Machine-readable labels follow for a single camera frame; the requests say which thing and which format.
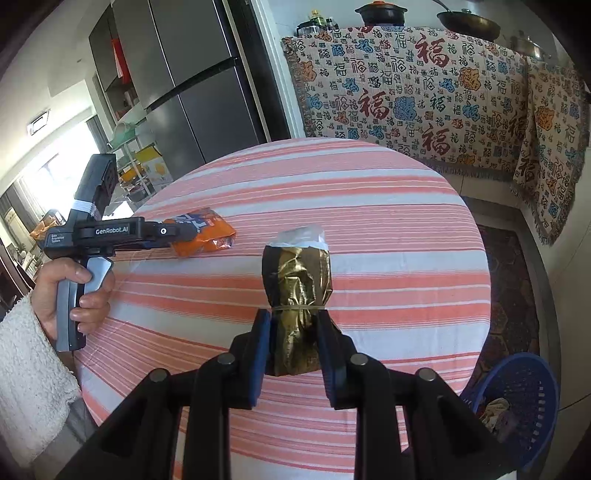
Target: ceiling light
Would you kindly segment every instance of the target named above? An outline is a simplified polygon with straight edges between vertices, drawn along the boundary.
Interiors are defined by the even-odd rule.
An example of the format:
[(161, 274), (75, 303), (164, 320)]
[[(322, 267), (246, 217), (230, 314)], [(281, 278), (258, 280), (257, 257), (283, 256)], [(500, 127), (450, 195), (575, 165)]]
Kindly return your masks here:
[(35, 135), (41, 128), (47, 125), (49, 119), (49, 110), (43, 112), (40, 116), (35, 118), (30, 124), (27, 125), (27, 131), (29, 135)]

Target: screw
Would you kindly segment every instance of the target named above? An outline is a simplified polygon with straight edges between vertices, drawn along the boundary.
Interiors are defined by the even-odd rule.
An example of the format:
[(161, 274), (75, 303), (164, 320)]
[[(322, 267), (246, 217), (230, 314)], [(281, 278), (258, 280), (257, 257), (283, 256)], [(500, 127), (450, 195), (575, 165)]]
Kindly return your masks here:
[(362, 365), (365, 365), (369, 361), (368, 356), (362, 353), (354, 353), (353, 355), (351, 355), (351, 358), (349, 360), (352, 364), (359, 365), (360, 367)]
[(162, 380), (166, 379), (168, 376), (168, 372), (164, 368), (157, 368), (156, 370), (152, 370), (150, 372), (150, 380), (154, 383), (161, 382)]
[(222, 353), (217, 356), (217, 362), (222, 365), (232, 365), (234, 360), (236, 360), (236, 357), (234, 357), (230, 352)]
[(431, 370), (430, 368), (421, 368), (418, 371), (418, 376), (427, 382), (432, 382), (437, 378), (435, 370)]

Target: gold foil wrapped bottle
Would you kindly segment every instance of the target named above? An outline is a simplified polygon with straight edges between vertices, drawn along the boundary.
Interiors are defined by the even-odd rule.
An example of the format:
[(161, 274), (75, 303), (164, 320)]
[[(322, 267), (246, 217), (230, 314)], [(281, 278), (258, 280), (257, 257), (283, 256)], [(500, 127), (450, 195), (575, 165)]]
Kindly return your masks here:
[(280, 233), (262, 256), (262, 279), (277, 325), (274, 375), (320, 368), (314, 314), (332, 294), (330, 254), (317, 225)]

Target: round table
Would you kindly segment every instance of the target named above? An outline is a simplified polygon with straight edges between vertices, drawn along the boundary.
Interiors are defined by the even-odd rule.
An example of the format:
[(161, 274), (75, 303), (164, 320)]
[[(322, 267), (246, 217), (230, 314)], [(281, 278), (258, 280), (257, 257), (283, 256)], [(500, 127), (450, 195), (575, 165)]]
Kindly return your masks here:
[[(115, 258), (110, 316), (76, 354), (99, 423), (153, 368), (195, 369), (249, 331), (257, 308), (268, 307), (264, 245), (311, 223), (330, 247), (327, 308), (357, 350), (391, 369), (431, 367), (457, 393), (464, 388), (489, 330), (490, 279), (472, 215), (442, 176), (367, 142), (282, 141), (200, 167), (137, 215), (164, 220), (200, 207), (236, 229), (230, 250)], [(352, 478), (355, 420), (354, 410), (330, 408), (320, 372), (265, 377), (257, 407), (231, 414), (234, 478)], [(399, 423), (405, 446), (400, 415)]]

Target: frying pan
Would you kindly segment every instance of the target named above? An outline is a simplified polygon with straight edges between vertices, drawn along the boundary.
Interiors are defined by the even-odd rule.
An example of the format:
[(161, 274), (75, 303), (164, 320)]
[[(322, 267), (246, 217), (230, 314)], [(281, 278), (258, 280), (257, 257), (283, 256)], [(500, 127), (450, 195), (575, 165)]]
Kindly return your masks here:
[(446, 9), (445, 12), (437, 14), (437, 18), (448, 30), (482, 40), (494, 41), (501, 34), (501, 27), (489, 20), (462, 8), (461, 12), (452, 12), (440, 0), (433, 0)]

